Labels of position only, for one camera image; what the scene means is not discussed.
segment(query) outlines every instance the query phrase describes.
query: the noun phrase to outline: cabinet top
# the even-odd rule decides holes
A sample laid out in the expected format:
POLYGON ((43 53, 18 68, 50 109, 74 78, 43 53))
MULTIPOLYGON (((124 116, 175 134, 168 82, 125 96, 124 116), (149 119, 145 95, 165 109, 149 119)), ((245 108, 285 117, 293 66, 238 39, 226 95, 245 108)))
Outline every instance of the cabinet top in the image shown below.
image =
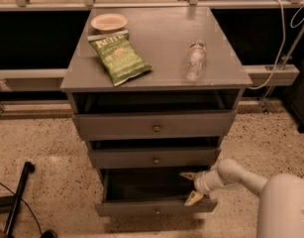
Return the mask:
POLYGON ((236 53, 209 8, 100 8, 93 9, 61 85, 63 91, 127 91, 182 88, 243 88, 251 85, 236 53), (120 86, 110 76, 87 37, 99 33, 91 27, 93 17, 118 13, 128 18, 129 41, 152 71, 120 86), (207 62, 202 79, 183 79, 183 65, 192 43, 207 45, 207 62))

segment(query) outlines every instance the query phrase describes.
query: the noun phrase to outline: white cable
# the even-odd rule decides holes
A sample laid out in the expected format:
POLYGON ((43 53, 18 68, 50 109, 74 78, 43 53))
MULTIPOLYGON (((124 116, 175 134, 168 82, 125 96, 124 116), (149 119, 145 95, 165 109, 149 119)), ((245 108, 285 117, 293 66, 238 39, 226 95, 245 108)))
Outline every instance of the white cable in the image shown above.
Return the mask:
POLYGON ((279 3, 280 5, 280 10, 281 10, 281 23, 282 23, 282 43, 281 43, 281 47, 279 49, 279 52, 278 52, 278 55, 277 55, 277 58, 274 62, 274 67, 273 67, 273 70, 271 72, 271 74, 269 75, 268 79, 260 86, 252 86, 252 87, 249 87, 249 89, 251 90, 258 90, 258 89, 261 89, 263 88, 264 86, 266 86, 270 79, 272 78, 274 72, 278 69, 278 60, 279 60, 279 57, 280 57, 280 54, 281 54, 281 51, 283 49, 283 46, 286 42, 286 28, 285 28, 285 25, 284 25, 284 11, 283 11, 283 5, 282 5, 282 2, 281 0, 275 0, 279 3))
POLYGON ((295 15, 292 17, 292 19, 291 19, 291 21, 290 21, 290 27, 291 28, 296 28, 296 27, 299 27, 300 26, 300 24, 302 23, 302 22, 304 22, 304 17, 303 17, 303 19, 297 24, 297 25, 292 25, 292 23, 293 23, 293 21, 294 21, 294 18, 298 15, 298 13, 303 9, 303 7, 304 7, 304 4, 299 8, 299 10, 295 13, 295 15))

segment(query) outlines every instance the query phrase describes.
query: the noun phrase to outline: speckled floor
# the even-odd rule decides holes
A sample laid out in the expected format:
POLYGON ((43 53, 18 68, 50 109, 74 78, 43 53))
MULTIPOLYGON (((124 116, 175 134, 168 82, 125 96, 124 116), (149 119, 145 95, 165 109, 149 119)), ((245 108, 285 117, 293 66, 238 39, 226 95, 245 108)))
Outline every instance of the speckled floor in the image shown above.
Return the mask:
MULTIPOLYGON (((293 173, 304 178, 304 134, 278 100, 264 115, 255 101, 240 103, 220 158, 233 158, 248 170, 271 177, 293 173)), ((70 110, 9 111, 0 120, 0 181, 15 190, 24 161, 36 165, 24 193, 42 229, 58 237, 254 237, 257 198, 246 189, 215 191, 219 204, 210 214, 189 216, 99 217, 102 185, 70 119, 70 110)), ((0 196, 9 192, 0 187, 0 196)), ((0 214, 0 228, 7 214, 0 214)), ((23 204, 13 234, 39 237, 23 204)))

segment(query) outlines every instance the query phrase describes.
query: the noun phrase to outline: black cable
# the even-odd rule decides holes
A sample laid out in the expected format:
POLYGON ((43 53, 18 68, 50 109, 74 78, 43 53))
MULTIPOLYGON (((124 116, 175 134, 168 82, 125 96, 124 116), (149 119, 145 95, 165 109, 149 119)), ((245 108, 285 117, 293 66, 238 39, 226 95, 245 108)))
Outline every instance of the black cable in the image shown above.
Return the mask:
MULTIPOLYGON (((0 185, 3 186, 4 188, 6 188, 7 190, 9 190, 9 191, 10 191, 12 194, 14 194, 15 196, 17 196, 16 193, 14 193, 10 188, 8 188, 6 185, 4 185, 1 181, 0 181, 0 185)), ((37 217, 35 216, 33 210, 31 209, 30 205, 29 205, 23 198, 21 198, 21 200, 25 203, 25 205, 26 205, 26 206, 29 208, 29 210, 31 211, 31 213, 32 213, 32 215, 33 215, 33 217, 34 217, 34 219, 35 219, 35 221, 36 221, 36 223, 37 223, 37 225, 38 225, 38 227, 39 227, 39 229, 40 229, 40 233, 41 233, 41 235, 42 235, 43 232, 42 232, 41 225, 40 225, 39 221, 37 220, 37 217)))

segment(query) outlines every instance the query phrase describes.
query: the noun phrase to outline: cable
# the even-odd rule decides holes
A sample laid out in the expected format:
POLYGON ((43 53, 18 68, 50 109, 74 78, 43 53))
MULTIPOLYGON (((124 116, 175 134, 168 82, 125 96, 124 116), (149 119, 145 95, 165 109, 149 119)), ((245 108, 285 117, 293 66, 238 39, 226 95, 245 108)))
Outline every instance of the cable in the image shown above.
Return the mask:
MULTIPOLYGON (((0 185, 3 186, 4 188, 6 188, 7 190, 9 190, 12 194, 16 195, 16 193, 14 193, 10 188, 8 188, 6 185, 4 185, 1 181, 0 181, 0 185)), ((29 210, 31 211, 31 213, 32 213, 32 215, 33 215, 33 217, 34 217, 34 219, 35 219, 35 221, 36 221, 36 223, 37 223, 37 225, 38 225, 38 227, 39 227, 39 229, 40 229, 40 233, 41 233, 41 235, 42 235, 43 232, 42 232, 41 225, 40 225, 39 221, 37 220, 37 217, 35 216, 33 210, 31 209, 30 205, 29 205, 23 198, 21 198, 21 200, 25 203, 25 205, 26 205, 26 206, 29 208, 29 210)))
POLYGON ((295 13, 295 15, 292 17, 292 19, 291 19, 291 21, 290 21, 290 27, 291 28, 296 28, 296 27, 299 27, 300 26, 300 24, 302 23, 302 22, 304 22, 304 17, 303 17, 303 19, 297 24, 297 25, 292 25, 292 23, 293 23, 293 21, 294 21, 294 18, 298 15, 298 13, 303 9, 303 7, 304 7, 304 4, 299 8, 299 10, 295 13))
POLYGON ((282 23, 282 43, 281 43, 281 47, 280 47, 279 52, 278 52, 278 54, 277 54, 277 58, 276 58, 276 60, 275 60, 275 62, 274 62, 273 70, 272 70, 270 76, 268 77, 268 79, 267 79, 262 85, 260 85, 260 86, 252 86, 252 87, 249 87, 249 89, 251 89, 251 90, 258 90, 258 89, 261 89, 261 88, 263 88, 264 86, 266 86, 266 85, 269 83, 269 81, 270 81, 270 79, 272 78, 274 72, 278 69, 278 60, 279 60, 281 51, 282 51, 282 49, 283 49, 283 46, 284 46, 284 44, 285 44, 285 42, 286 42, 286 27, 285 27, 285 25, 284 25, 284 11, 283 11, 283 5, 282 5, 281 0, 275 0, 275 1, 277 1, 277 2, 279 3, 279 5, 280 5, 280 10, 281 10, 281 23, 282 23))

